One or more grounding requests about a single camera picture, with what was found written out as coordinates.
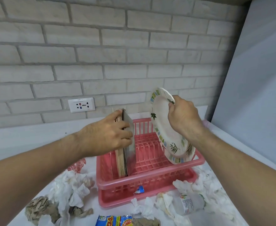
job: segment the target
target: oval plate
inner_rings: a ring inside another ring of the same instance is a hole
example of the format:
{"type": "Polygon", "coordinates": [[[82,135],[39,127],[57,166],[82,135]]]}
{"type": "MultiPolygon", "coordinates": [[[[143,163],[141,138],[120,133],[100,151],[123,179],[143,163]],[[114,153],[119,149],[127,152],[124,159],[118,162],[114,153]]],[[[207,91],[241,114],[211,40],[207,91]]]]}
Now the oval plate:
{"type": "Polygon", "coordinates": [[[151,121],[164,155],[173,164],[191,161],[195,147],[181,134],[173,130],[168,120],[168,103],[175,103],[173,96],[167,90],[157,88],[151,94],[150,101],[152,104],[151,121]]]}

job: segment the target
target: hand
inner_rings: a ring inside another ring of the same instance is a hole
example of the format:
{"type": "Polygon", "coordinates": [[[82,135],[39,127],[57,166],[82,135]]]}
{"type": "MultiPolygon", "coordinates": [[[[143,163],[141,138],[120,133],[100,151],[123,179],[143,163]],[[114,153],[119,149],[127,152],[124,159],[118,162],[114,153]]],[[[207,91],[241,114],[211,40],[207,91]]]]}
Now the hand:
{"type": "Polygon", "coordinates": [[[133,137],[133,133],[122,130],[122,128],[129,127],[129,123],[115,122],[115,118],[120,114],[122,114],[122,110],[117,110],[75,133],[78,141],[77,147],[80,149],[82,158],[100,156],[132,144],[130,138],[133,137]]]}
{"type": "Polygon", "coordinates": [[[193,102],[186,101],[177,95],[173,95],[175,104],[169,103],[168,120],[171,127],[189,142],[193,144],[196,134],[204,129],[193,102]]]}

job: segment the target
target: brick wall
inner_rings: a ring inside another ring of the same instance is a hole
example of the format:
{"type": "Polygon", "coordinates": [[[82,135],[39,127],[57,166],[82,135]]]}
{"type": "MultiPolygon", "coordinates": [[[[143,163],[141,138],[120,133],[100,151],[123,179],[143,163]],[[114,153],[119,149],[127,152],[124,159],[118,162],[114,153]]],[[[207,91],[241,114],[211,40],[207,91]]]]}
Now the brick wall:
{"type": "Polygon", "coordinates": [[[0,0],[0,127],[219,97],[247,9],[200,0],[0,0]],[[92,96],[96,111],[71,114],[92,96]]]}

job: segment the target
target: blue snack wrapper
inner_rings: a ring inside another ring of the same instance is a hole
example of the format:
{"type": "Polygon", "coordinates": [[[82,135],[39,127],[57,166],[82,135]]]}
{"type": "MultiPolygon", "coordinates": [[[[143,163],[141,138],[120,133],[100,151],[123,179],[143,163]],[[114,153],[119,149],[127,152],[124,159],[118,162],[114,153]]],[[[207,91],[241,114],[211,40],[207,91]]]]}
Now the blue snack wrapper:
{"type": "Polygon", "coordinates": [[[95,226],[132,226],[132,216],[98,216],[95,226]]]}
{"type": "Polygon", "coordinates": [[[134,192],[134,194],[142,194],[142,193],[144,193],[143,186],[139,186],[139,188],[134,192]]]}

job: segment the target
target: bottle label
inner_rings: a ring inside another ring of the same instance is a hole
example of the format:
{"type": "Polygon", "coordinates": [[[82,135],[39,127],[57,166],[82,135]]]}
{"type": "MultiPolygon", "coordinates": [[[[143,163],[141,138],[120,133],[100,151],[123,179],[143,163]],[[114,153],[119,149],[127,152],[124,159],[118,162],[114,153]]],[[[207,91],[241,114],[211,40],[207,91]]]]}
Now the bottle label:
{"type": "Polygon", "coordinates": [[[193,211],[193,203],[191,198],[189,198],[187,195],[181,195],[180,196],[181,201],[182,201],[182,205],[184,207],[184,211],[186,213],[190,213],[193,211]]]}

